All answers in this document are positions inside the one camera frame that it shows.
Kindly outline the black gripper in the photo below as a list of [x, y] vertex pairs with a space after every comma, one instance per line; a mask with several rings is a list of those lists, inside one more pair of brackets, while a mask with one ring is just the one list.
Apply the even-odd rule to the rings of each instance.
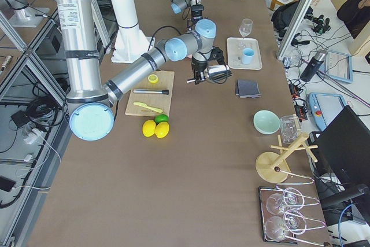
[[225, 65], [223, 51], [219, 47], [212, 47], [208, 52], [197, 52], [191, 59], [193, 78], [187, 83], [199, 84], [206, 80], [204, 70], [211, 65]]
[[191, 12], [191, 17], [187, 19], [186, 26], [188, 30], [191, 30], [195, 27], [196, 23], [203, 19], [203, 11], [204, 11], [204, 6], [202, 4], [196, 4], [193, 5], [190, 8]]

